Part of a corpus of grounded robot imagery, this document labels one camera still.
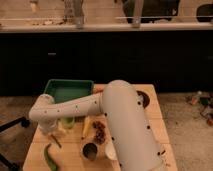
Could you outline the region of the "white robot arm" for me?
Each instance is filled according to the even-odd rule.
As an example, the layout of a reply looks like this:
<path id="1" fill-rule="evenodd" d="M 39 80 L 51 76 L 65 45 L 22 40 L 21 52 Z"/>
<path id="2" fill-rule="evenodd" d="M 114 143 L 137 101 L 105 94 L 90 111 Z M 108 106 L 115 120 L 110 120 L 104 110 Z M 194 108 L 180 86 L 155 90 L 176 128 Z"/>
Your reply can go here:
<path id="1" fill-rule="evenodd" d="M 109 82 L 102 92 L 55 103 L 41 94 L 29 118 L 44 133 L 57 128 L 59 118 L 104 114 L 121 171 L 166 171 L 160 147 L 136 89 L 124 80 Z"/>

